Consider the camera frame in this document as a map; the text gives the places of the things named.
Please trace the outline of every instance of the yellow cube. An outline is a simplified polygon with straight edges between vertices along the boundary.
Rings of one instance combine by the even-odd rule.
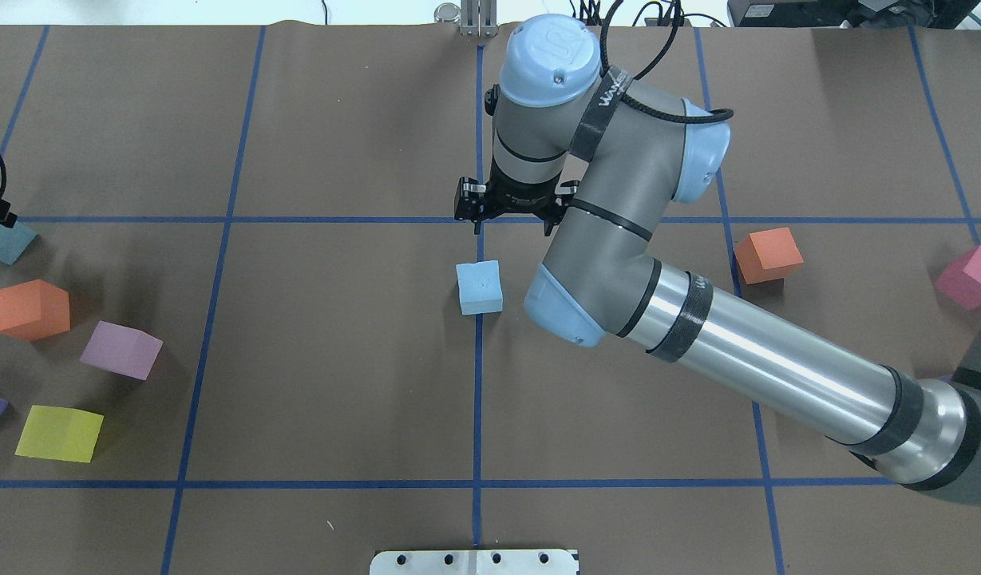
[[[81,409],[34,405],[15,455],[89,463],[104,416]]]

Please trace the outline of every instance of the blue tape line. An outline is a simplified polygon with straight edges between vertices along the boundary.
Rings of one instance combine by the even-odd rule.
[[[486,489],[664,489],[685,487],[763,487],[761,479],[498,479]]]
[[[33,84],[33,76],[37,72],[37,66],[40,65],[40,57],[42,56],[42,49],[46,45],[46,37],[49,36],[49,26],[44,26],[44,30],[40,35],[40,42],[37,44],[37,51],[33,54],[33,61],[30,62],[30,70],[26,73],[26,80],[22,82],[22,90],[18,92],[18,99],[15,101],[15,109],[11,112],[11,119],[8,120],[8,128],[4,131],[4,139],[1,140],[1,156],[8,156],[8,145],[11,143],[11,134],[15,131],[15,124],[18,121],[18,116],[22,113],[22,105],[26,103],[26,95],[30,93],[30,85]]]
[[[161,575],[168,575],[170,561],[174,552],[174,537],[177,533],[177,522],[181,512],[181,498],[184,494],[184,478],[188,472],[188,456],[192,452],[192,439],[196,429],[196,418],[199,412],[199,397],[203,389],[203,376],[206,372],[206,359],[210,349],[210,338],[213,335],[213,319],[216,317],[217,299],[220,297],[220,280],[224,273],[224,258],[227,255],[227,241],[231,236],[231,216],[235,214],[235,200],[238,199],[238,184],[242,175],[242,156],[245,154],[245,142],[249,138],[249,124],[252,120],[252,105],[256,94],[256,81],[259,77],[259,63],[263,59],[263,43],[267,39],[267,27],[259,27],[259,37],[256,40],[256,55],[252,65],[252,76],[249,80],[249,94],[246,97],[245,114],[242,117],[242,133],[239,136],[238,156],[235,157],[235,171],[231,175],[231,193],[227,198],[227,222],[220,236],[220,249],[217,252],[216,271],[213,274],[213,289],[210,292],[210,306],[206,313],[206,327],[203,330],[203,345],[199,353],[199,366],[196,371],[196,383],[192,392],[191,405],[188,407],[188,424],[184,432],[184,446],[181,447],[181,462],[177,474],[177,487],[174,489],[172,516],[168,525],[168,539],[164,545],[164,557],[160,566]]]
[[[0,479],[0,489],[174,489],[177,481]]]
[[[175,489],[178,481],[0,479],[0,489]],[[714,487],[849,487],[888,486],[884,477],[788,477],[715,479],[417,479],[417,480],[206,480],[186,481],[184,489],[669,489]]]
[[[19,216],[24,223],[49,224],[223,224],[223,216]]]
[[[916,40],[916,30],[909,26],[909,41],[912,43],[912,54],[916,58],[916,68],[920,71],[920,81],[924,85],[924,96],[927,98],[927,107],[931,110],[931,120],[934,121],[934,128],[938,133],[940,148],[943,149],[943,157],[947,161],[947,170],[951,172],[951,180],[955,183],[955,192],[958,193],[958,201],[962,205],[962,212],[965,214],[965,221],[969,225],[969,234],[972,236],[973,244],[979,245],[979,234],[976,233],[976,224],[972,219],[972,212],[969,211],[969,203],[965,199],[965,190],[962,189],[962,181],[958,177],[958,170],[955,168],[955,160],[951,156],[951,147],[947,146],[947,138],[940,127],[940,119],[936,113],[934,96],[931,95],[931,85],[927,81],[927,70],[924,69],[924,59],[920,55],[920,43]]]
[[[476,46],[476,179],[483,181],[483,45]],[[476,236],[476,261],[482,262],[484,236]],[[476,316],[473,389],[473,547],[483,539],[483,314]]]
[[[760,470],[763,473],[764,498],[767,500],[767,520],[770,523],[770,539],[774,547],[774,565],[777,575],[785,575],[785,554],[781,550],[781,527],[777,523],[777,506],[774,501],[774,488],[770,477],[770,461],[767,458],[767,436],[763,430],[763,414],[760,404],[753,401],[753,426],[756,429],[756,443],[760,452]]]
[[[693,28],[695,36],[695,54],[699,61],[699,81],[702,83],[702,99],[706,109],[710,109],[710,84],[706,80],[706,58],[702,51],[702,36],[699,35],[699,28]],[[728,251],[728,265],[731,270],[731,281],[734,285],[736,297],[742,297],[742,286],[738,281],[738,263],[734,257],[734,240],[731,236],[731,217],[728,212],[727,195],[724,193],[724,174],[723,170],[717,170],[717,194],[721,201],[721,219],[724,224],[724,244]],[[785,575],[785,559],[781,552],[781,528],[777,523],[777,507],[774,505],[774,490],[770,485],[770,462],[767,459],[767,443],[763,433],[763,416],[760,414],[760,406],[753,402],[753,424],[756,429],[756,442],[759,447],[760,469],[763,470],[764,495],[767,500],[767,519],[770,523],[770,540],[774,550],[774,564],[777,575]]]
[[[377,480],[377,481],[186,481],[186,489],[471,489],[469,480]]]
[[[846,487],[862,485],[895,485],[886,477],[786,477],[771,478],[773,487]]]
[[[720,180],[718,193],[724,185]],[[869,218],[869,217],[810,217],[810,216],[730,216],[734,224],[961,224],[965,218]],[[464,224],[454,218],[436,216],[19,216],[23,223],[55,224]],[[981,224],[981,218],[972,218]],[[720,216],[665,216],[664,224],[721,224]],[[495,224],[537,224],[538,218],[502,217],[483,222]]]
[[[476,179],[483,183],[483,44],[476,46]]]

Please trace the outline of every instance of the metal plate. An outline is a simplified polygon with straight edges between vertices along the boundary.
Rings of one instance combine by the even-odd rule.
[[[566,549],[446,550],[384,552],[370,563],[370,575],[578,575],[579,552]]]

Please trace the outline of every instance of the brown table surface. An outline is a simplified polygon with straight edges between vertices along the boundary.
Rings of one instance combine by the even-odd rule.
[[[474,543],[588,574],[981,573],[981,509],[526,317],[540,226],[451,220],[511,28],[0,26],[6,197],[40,233],[0,288],[45,278],[73,314],[0,335],[0,574],[365,574]],[[611,61],[665,33],[613,30]],[[742,297],[950,374],[981,309],[932,280],[981,243],[981,32],[687,30],[647,81],[735,109],[721,189],[651,254],[733,290],[730,245],[790,225],[807,263]],[[479,258],[504,312],[461,316]],[[78,362],[99,320],[164,341],[146,383]],[[93,462],[17,458],[34,404],[103,414]]]

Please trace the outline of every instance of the orange cube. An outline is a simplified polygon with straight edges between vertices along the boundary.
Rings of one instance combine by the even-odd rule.
[[[803,265],[792,230],[786,227],[750,233],[735,245],[735,259],[746,284],[783,280]]]
[[[68,292],[44,280],[0,290],[0,334],[34,342],[71,330]]]

